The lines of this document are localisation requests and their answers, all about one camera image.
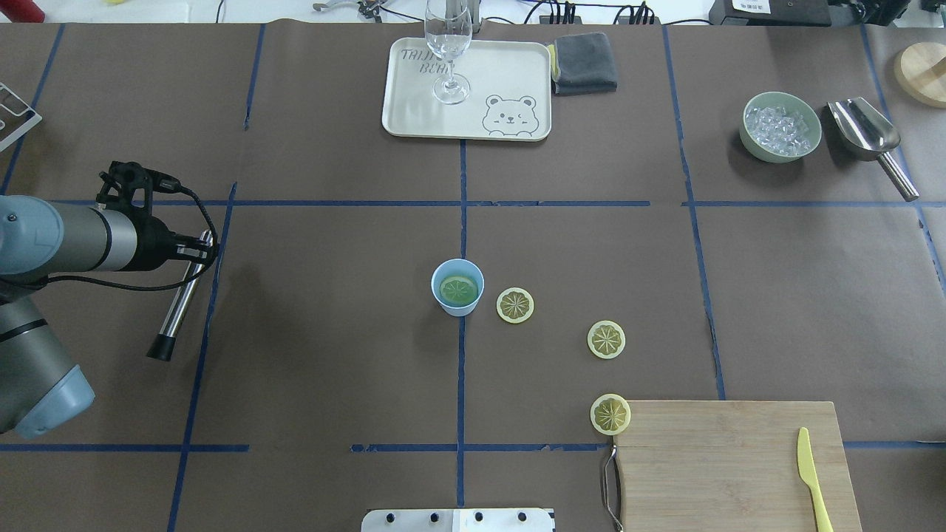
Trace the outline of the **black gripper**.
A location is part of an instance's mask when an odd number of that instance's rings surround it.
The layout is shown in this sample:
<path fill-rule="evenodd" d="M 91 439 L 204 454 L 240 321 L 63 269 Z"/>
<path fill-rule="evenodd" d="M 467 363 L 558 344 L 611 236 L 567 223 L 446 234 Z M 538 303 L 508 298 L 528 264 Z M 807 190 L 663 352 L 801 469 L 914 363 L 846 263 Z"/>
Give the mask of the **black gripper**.
<path fill-rule="evenodd" d="M 141 218 L 135 222 L 135 231 L 135 270 L 155 270 L 169 260 L 178 259 L 177 235 L 161 219 Z"/>

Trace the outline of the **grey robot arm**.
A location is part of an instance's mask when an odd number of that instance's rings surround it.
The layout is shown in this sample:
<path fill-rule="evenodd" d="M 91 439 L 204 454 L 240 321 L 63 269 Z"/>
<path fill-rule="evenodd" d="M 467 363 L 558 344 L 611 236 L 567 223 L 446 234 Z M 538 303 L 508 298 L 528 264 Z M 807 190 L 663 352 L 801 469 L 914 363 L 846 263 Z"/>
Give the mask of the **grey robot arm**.
<path fill-rule="evenodd" d="M 97 397 L 45 314 L 55 276 L 154 270 L 190 242 L 141 208 L 2 197 L 3 434 L 43 437 Z"/>

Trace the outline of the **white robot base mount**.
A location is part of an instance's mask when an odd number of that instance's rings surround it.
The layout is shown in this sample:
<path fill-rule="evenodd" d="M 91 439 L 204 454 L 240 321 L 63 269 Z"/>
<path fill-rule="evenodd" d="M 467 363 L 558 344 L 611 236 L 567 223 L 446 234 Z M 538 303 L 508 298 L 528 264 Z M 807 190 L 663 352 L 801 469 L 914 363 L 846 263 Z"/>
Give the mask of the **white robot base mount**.
<path fill-rule="evenodd" d="M 361 531 L 555 531 L 554 511 L 546 508 L 375 509 Z"/>

